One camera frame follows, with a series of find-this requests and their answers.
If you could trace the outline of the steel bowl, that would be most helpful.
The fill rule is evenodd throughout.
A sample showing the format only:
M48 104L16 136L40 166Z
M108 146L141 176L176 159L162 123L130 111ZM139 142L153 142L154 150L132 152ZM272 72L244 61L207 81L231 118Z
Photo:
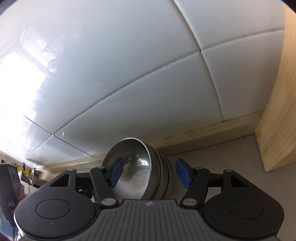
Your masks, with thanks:
M171 183L171 166L163 154L139 139L125 138L110 149L102 166L109 166L118 157L124 161L123 173L113 188L119 201L165 197Z

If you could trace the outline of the wooden knife block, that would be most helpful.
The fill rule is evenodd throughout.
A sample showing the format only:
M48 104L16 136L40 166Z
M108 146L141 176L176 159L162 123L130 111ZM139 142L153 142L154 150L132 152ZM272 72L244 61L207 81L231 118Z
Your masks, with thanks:
M255 130L266 172L295 162L295 9L284 5L285 31L272 94Z

